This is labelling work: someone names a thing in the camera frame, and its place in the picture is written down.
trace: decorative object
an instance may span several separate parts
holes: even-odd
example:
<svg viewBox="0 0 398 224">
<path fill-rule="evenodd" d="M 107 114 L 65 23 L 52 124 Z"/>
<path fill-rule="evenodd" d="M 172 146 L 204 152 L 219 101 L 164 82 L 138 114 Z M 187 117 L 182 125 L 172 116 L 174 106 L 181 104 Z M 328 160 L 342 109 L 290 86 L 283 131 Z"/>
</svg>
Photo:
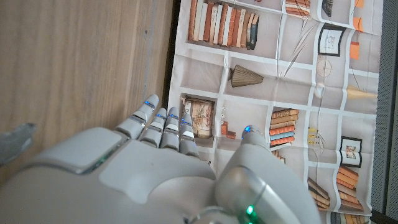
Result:
<svg viewBox="0 0 398 224">
<path fill-rule="evenodd" d="M 192 117 L 193 135 L 196 138 L 210 138 L 212 134 L 214 101 L 187 97 L 184 104 L 184 113 Z"/>
<path fill-rule="evenodd" d="M 232 87 L 240 87 L 262 83 L 264 77 L 240 65 L 236 65 L 231 79 Z"/>
<path fill-rule="evenodd" d="M 362 164 L 362 139 L 341 137 L 340 166 L 361 167 Z"/>
<path fill-rule="evenodd" d="M 318 40 L 318 55 L 340 56 L 340 45 L 345 27 L 324 25 Z"/>
<path fill-rule="evenodd" d="M 333 0 L 323 0 L 322 9 L 328 17 L 331 17 L 331 9 L 333 7 Z"/>
<path fill-rule="evenodd" d="M 360 98 L 377 98 L 377 95 L 374 93 L 366 93 L 364 91 L 359 90 L 356 87 L 351 85 L 347 86 L 347 99 L 360 99 Z"/>
</svg>

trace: picture frame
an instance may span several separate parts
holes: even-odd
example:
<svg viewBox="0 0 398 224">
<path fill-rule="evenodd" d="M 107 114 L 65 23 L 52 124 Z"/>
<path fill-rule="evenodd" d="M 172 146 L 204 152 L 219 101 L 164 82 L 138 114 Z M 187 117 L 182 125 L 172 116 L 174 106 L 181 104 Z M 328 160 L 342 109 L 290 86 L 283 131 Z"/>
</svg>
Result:
<svg viewBox="0 0 398 224">
<path fill-rule="evenodd" d="M 341 39 L 345 30 L 345 27 L 324 25 L 319 34 L 318 55 L 340 57 Z"/>
<path fill-rule="evenodd" d="M 342 136 L 340 145 L 340 165 L 360 168 L 362 165 L 362 139 Z"/>
</svg>

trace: book spine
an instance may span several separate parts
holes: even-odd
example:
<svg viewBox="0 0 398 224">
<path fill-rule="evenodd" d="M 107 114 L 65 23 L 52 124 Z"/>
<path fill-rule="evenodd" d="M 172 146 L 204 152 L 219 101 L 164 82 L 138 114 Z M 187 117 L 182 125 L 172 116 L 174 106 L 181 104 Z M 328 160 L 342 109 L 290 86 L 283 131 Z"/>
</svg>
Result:
<svg viewBox="0 0 398 224">
<path fill-rule="evenodd" d="M 286 132 L 286 133 L 269 136 L 269 138 L 271 139 L 271 141 L 273 141 L 273 140 L 276 140 L 276 139 L 291 137 L 293 135 L 294 135 L 294 131 L 289 131 L 289 132 Z"/>
<path fill-rule="evenodd" d="M 276 112 L 272 113 L 271 118 L 275 119 L 275 118 L 281 118 L 281 117 L 284 117 L 284 116 L 292 116 L 292 115 L 296 115 L 298 113 L 299 113 L 299 110 L 297 110 L 297 109 L 276 111 Z"/>
<path fill-rule="evenodd" d="M 271 146 L 273 145 L 277 145 L 277 144 L 283 144 L 283 143 L 287 143 L 287 142 L 292 142 L 294 141 L 294 137 L 287 137 L 287 138 L 282 138 L 282 139 L 277 139 L 277 140 L 273 140 L 271 141 Z"/>
<path fill-rule="evenodd" d="M 342 174 L 341 172 L 337 173 L 337 178 L 339 178 L 340 180 L 342 180 L 342 181 L 344 181 L 346 183 L 349 183 L 349 184 L 351 184 L 353 186 L 355 186 L 356 183 L 357 183 L 356 180 L 347 177 L 346 175 Z"/>
<path fill-rule="evenodd" d="M 197 12 L 195 14 L 195 27 L 193 30 L 193 40 L 199 40 L 199 30 L 200 30 L 200 19 L 201 19 L 201 9 L 203 7 L 203 0 L 198 0 Z"/>
<path fill-rule="evenodd" d="M 215 28 L 216 28 L 217 10 L 218 10 L 218 5 L 215 4 L 213 6 L 213 9 L 211 10 L 210 35 L 209 35 L 210 45 L 214 44 L 213 41 L 214 41 L 214 34 L 215 34 Z"/>
<path fill-rule="evenodd" d="M 349 189 L 351 189 L 351 190 L 355 188 L 354 185 L 351 185 L 351 184 L 349 184 L 349 183 L 347 183 L 347 182 L 345 182 L 343 180 L 340 180 L 340 179 L 336 179 L 336 182 L 341 184 L 341 185 L 343 185 L 343 186 L 345 186 L 345 187 L 347 187 L 347 188 L 349 188 Z"/>
<path fill-rule="evenodd" d="M 200 18 L 199 40 L 203 40 L 203 36 L 205 35 L 206 13 L 207 13 L 207 3 L 203 3 L 203 7 L 201 9 L 201 18 Z"/>
<path fill-rule="evenodd" d="M 214 30 L 213 44 L 217 44 L 218 43 L 218 36 L 220 34 L 220 22 L 221 22 L 221 14 L 222 13 L 223 13 L 223 6 L 222 5 L 218 5 L 217 18 L 216 18 L 216 27 L 215 27 L 215 30 Z"/>
<path fill-rule="evenodd" d="M 276 134 L 282 134 L 282 133 L 286 133 L 289 131 L 294 131 L 294 125 L 288 126 L 288 127 L 283 127 L 283 128 L 276 128 L 276 129 L 272 129 L 269 130 L 269 135 L 273 136 Z"/>
<path fill-rule="evenodd" d="M 218 32 L 218 45 L 223 45 L 223 39 L 224 39 L 224 29 L 225 29 L 225 21 L 226 21 L 226 15 L 228 13 L 228 4 L 223 4 L 223 10 L 221 12 L 221 20 L 220 20 L 220 29 Z"/>
<path fill-rule="evenodd" d="M 254 50 L 257 44 L 257 30 L 258 30 L 258 21 L 255 24 L 251 25 L 250 30 L 250 50 Z"/>
<path fill-rule="evenodd" d="M 337 183 L 337 190 L 344 192 L 350 196 L 356 197 L 356 191 L 353 189 L 349 189 L 348 187 Z"/>
<path fill-rule="evenodd" d="M 239 18 L 239 25 L 238 25 L 238 38 L 236 39 L 236 46 L 237 47 L 242 47 L 241 42 L 242 42 L 242 32 L 243 32 L 243 24 L 244 24 L 244 18 L 246 16 L 246 10 L 242 9 L 241 10 L 241 17 Z"/>
<path fill-rule="evenodd" d="M 351 179 L 358 180 L 358 173 L 354 172 L 353 170 L 350 170 L 345 167 L 339 167 L 338 172 L 341 172 L 342 174 L 346 175 L 347 177 L 349 177 Z"/>
<path fill-rule="evenodd" d="M 229 21 L 228 40 L 226 44 L 228 47 L 232 45 L 232 36 L 234 33 L 234 25 L 235 25 L 235 15 L 236 15 L 236 9 L 232 9 L 231 19 Z"/>
<path fill-rule="evenodd" d="M 238 32 L 239 32 L 239 20 L 241 19 L 241 10 L 237 9 L 234 21 L 234 32 L 232 34 L 232 46 L 236 47 L 238 43 Z"/>
<path fill-rule="evenodd" d="M 206 21 L 205 21 L 205 32 L 203 34 L 203 40 L 209 42 L 210 39 L 210 27 L 211 27 L 211 15 L 213 11 L 213 2 L 209 2 L 207 4 L 207 11 L 206 11 Z"/>
<path fill-rule="evenodd" d="M 250 14 L 248 27 L 246 30 L 246 48 L 250 50 L 250 33 L 251 33 L 251 24 L 253 22 L 254 13 Z"/>
<path fill-rule="evenodd" d="M 358 204 L 358 200 L 356 198 L 354 198 L 353 196 L 350 196 L 348 194 L 345 194 L 343 192 L 338 192 L 338 194 L 340 195 L 340 198 L 349 202 L 353 202 L 355 204 Z"/>
<path fill-rule="evenodd" d="M 278 124 L 272 124 L 269 129 L 277 129 L 277 128 L 283 128 L 286 126 L 291 126 L 291 125 L 295 125 L 296 121 L 286 121 L 286 122 L 282 122 L 282 123 L 278 123 Z"/>
<path fill-rule="evenodd" d="M 292 116 L 285 116 L 282 118 L 271 119 L 271 124 L 279 124 L 287 121 L 296 121 L 298 118 L 299 116 L 296 114 Z"/>
<path fill-rule="evenodd" d="M 345 205 L 347 207 L 356 208 L 358 210 L 362 210 L 363 211 L 363 207 L 362 207 L 362 205 L 360 203 L 359 204 L 355 204 L 353 202 L 349 202 L 349 201 L 341 199 L 341 204 Z"/>
<path fill-rule="evenodd" d="M 193 30 L 195 29 L 195 16 L 197 13 L 198 0 L 191 0 L 191 11 L 189 13 L 188 40 L 193 40 Z"/>
<path fill-rule="evenodd" d="M 314 198 L 316 201 L 319 201 L 319 202 L 324 203 L 325 205 L 329 206 L 330 200 L 324 199 L 323 197 L 317 195 L 315 192 L 313 192 L 311 190 L 309 192 L 310 192 L 312 198 Z"/>
</svg>

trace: shelf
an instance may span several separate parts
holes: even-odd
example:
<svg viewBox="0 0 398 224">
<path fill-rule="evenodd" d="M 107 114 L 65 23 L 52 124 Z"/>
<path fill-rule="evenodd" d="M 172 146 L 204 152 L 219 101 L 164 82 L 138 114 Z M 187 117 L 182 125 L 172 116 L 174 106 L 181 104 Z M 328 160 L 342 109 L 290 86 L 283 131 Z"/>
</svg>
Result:
<svg viewBox="0 0 398 224">
<path fill-rule="evenodd" d="M 224 121 L 228 122 L 228 131 L 236 133 L 236 139 L 242 138 L 243 130 L 250 124 L 256 125 L 262 132 L 265 130 L 267 106 L 229 100 L 224 101 L 224 106 Z"/>
<path fill-rule="evenodd" d="M 349 59 L 349 68 L 379 73 L 381 36 L 355 32 L 351 41 L 359 42 L 359 59 Z"/>
<path fill-rule="evenodd" d="M 300 54 L 296 59 L 296 62 L 299 63 L 312 64 L 313 54 L 314 54 L 314 43 L 318 42 L 318 39 L 316 39 L 316 34 L 319 24 L 320 23 L 318 21 L 312 19 L 311 21 L 308 21 L 306 23 L 305 28 L 302 31 L 303 19 L 294 16 L 287 16 L 285 22 L 285 30 L 282 38 L 280 59 L 288 62 L 292 61 L 292 59 L 294 58 L 293 55 L 294 50 L 296 49 L 297 45 L 300 43 L 300 39 L 309 29 L 311 29 L 311 27 L 313 27 L 310 33 L 307 35 L 306 40 L 303 42 L 305 43 L 305 47 L 301 50 Z"/>
<path fill-rule="evenodd" d="M 182 77 L 181 87 L 218 93 L 223 67 L 176 55 L 178 68 L 174 75 Z"/>
<path fill-rule="evenodd" d="M 274 14 L 264 11 L 253 10 L 246 7 L 241 7 L 252 12 L 259 14 L 259 26 L 257 33 L 257 44 L 254 50 L 248 50 L 241 47 L 222 47 L 219 45 L 210 45 L 205 41 L 187 41 L 189 44 L 205 46 L 212 49 L 222 49 L 229 52 L 237 52 L 242 54 L 254 55 L 258 57 L 271 58 L 275 60 L 278 33 L 279 33 L 279 22 L 282 17 L 281 14 Z"/>
<path fill-rule="evenodd" d="M 363 92 L 373 94 L 377 96 L 377 84 L 379 79 L 368 78 L 348 74 L 348 85 L 353 86 Z M 377 109 L 377 98 L 358 98 L 358 99 L 348 99 L 344 107 L 345 111 L 352 111 L 358 113 L 376 114 Z"/>
<path fill-rule="evenodd" d="M 333 210 L 336 206 L 335 182 L 333 178 L 335 169 L 323 167 L 309 167 L 308 177 L 315 181 L 323 190 L 328 192 L 330 197 L 329 210 Z"/>
<path fill-rule="evenodd" d="M 349 118 L 343 116 L 341 124 L 341 135 L 351 138 L 362 139 L 362 151 L 361 153 L 372 154 L 374 149 L 374 138 L 368 136 L 374 136 L 374 128 L 376 127 L 375 120 L 361 119 L 361 118 Z"/>
</svg>

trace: wooden surface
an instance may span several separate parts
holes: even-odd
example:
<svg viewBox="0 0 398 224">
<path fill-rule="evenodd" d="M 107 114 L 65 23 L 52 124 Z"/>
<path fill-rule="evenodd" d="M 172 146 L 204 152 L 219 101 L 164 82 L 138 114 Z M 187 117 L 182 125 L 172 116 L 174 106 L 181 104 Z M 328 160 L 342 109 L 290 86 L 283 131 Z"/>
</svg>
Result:
<svg viewBox="0 0 398 224">
<path fill-rule="evenodd" d="M 0 133 L 37 125 L 0 184 L 41 150 L 114 128 L 151 93 L 162 99 L 172 3 L 0 1 Z"/>
</svg>

